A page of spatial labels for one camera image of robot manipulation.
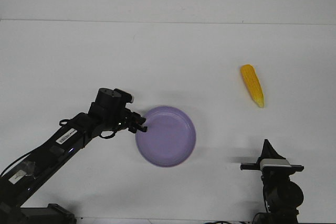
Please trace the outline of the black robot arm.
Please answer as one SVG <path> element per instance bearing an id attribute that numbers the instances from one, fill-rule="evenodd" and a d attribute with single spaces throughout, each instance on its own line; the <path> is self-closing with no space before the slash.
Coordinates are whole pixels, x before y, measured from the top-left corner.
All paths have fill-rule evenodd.
<path id="1" fill-rule="evenodd" d="M 22 205 L 79 150 L 103 132 L 146 132 L 146 121 L 125 106 L 133 96 L 120 89 L 100 88 L 87 113 L 59 122 L 60 128 L 44 144 L 19 158 L 1 173 L 1 223 L 76 223 L 75 215 L 59 206 L 24 208 Z"/>
<path id="2" fill-rule="evenodd" d="M 265 212 L 255 214 L 252 223 L 298 223 L 298 207 L 303 203 L 302 189 L 290 180 L 304 166 L 293 165 L 279 155 L 268 139 L 255 163 L 241 163 L 241 170 L 258 170 L 263 184 Z"/>

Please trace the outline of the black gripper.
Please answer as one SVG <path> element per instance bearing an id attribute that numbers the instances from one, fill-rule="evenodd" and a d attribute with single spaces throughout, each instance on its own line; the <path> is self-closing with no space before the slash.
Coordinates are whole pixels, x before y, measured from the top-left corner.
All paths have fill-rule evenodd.
<path id="1" fill-rule="evenodd" d="M 124 108 L 120 112 L 120 117 L 117 122 L 117 126 L 115 128 L 115 131 L 121 131 L 121 130 L 128 130 L 132 133 L 136 133 L 137 131 L 140 132 L 147 132 L 148 127 L 143 126 L 145 123 L 146 118 L 143 118 L 140 114 L 136 112 L 132 112 L 131 110 Z"/>
<path id="2" fill-rule="evenodd" d="M 302 172 L 304 166 L 302 165 L 266 165 L 261 167 L 259 164 L 264 158 L 269 159 L 286 159 L 279 155 L 268 139 L 264 140 L 261 155 L 257 159 L 257 163 L 241 163 L 241 170 L 258 170 L 262 173 L 262 181 L 288 180 L 291 175 L 296 172 Z"/>

